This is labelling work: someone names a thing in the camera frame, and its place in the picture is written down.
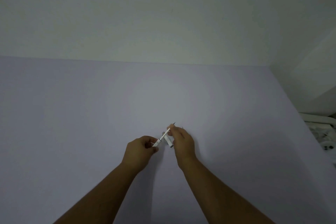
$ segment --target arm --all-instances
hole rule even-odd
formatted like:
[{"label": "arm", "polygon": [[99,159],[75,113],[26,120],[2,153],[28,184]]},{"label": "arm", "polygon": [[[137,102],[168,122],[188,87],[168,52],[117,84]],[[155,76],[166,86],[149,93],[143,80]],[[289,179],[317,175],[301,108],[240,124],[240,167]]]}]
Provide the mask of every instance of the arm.
[{"label": "arm", "polygon": [[158,151],[150,142],[157,139],[143,136],[128,143],[119,166],[109,173],[95,188],[71,207],[55,224],[112,223],[136,175]]},{"label": "arm", "polygon": [[273,223],[196,158],[194,140],[184,129],[169,127],[169,135],[174,137],[177,163],[210,224]]}]

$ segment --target white pen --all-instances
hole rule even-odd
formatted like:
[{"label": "white pen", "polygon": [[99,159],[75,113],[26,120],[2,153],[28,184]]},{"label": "white pen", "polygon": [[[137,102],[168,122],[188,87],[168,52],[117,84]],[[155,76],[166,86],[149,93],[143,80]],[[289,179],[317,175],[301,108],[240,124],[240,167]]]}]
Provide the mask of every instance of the white pen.
[{"label": "white pen", "polygon": [[155,144],[152,145],[152,147],[158,146],[158,145],[161,143],[162,138],[164,138],[165,135],[168,134],[169,131],[170,131],[170,128],[167,129],[166,133],[164,133],[164,134],[162,135],[162,137],[161,137],[160,139],[158,139],[158,140],[155,142]]}]

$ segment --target person's left hand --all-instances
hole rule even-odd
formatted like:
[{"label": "person's left hand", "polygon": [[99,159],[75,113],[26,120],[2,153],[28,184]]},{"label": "person's left hand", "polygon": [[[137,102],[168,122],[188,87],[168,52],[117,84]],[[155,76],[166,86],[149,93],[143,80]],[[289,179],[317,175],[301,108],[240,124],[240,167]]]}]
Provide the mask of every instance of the person's left hand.
[{"label": "person's left hand", "polygon": [[151,156],[159,150],[158,147],[152,147],[151,143],[156,141],[157,139],[154,137],[142,136],[129,142],[121,164],[138,174],[146,167]]}]

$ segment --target person's left arm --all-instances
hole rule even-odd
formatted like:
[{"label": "person's left arm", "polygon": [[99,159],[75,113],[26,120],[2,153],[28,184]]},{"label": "person's left arm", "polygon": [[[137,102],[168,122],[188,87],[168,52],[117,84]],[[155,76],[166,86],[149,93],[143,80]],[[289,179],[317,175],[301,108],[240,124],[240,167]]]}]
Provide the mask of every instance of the person's left arm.
[{"label": "person's left arm", "polygon": [[63,214],[54,224],[112,223],[136,175],[159,150],[156,138],[143,136],[128,143],[119,166]]}]

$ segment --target forearm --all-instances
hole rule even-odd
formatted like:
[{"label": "forearm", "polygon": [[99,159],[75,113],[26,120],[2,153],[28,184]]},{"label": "forearm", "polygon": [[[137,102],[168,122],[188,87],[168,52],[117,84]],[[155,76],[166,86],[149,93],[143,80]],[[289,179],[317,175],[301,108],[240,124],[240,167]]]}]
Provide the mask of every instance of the forearm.
[{"label": "forearm", "polygon": [[120,164],[55,224],[112,223],[137,174]]},{"label": "forearm", "polygon": [[210,224],[272,223],[197,159],[184,164],[182,171]]}]

